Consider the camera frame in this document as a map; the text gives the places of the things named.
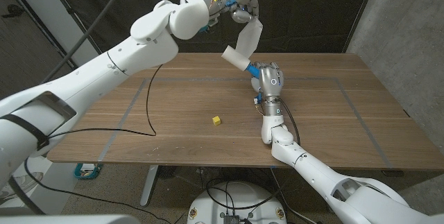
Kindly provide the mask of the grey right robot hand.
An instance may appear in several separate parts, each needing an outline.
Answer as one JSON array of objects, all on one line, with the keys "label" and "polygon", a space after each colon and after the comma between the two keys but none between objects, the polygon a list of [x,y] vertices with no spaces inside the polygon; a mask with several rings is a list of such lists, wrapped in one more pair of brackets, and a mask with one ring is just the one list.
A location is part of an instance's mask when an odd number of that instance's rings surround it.
[{"label": "grey right robot hand", "polygon": [[280,96],[284,74],[275,62],[254,62],[247,68],[252,75],[251,85],[262,96]]}]

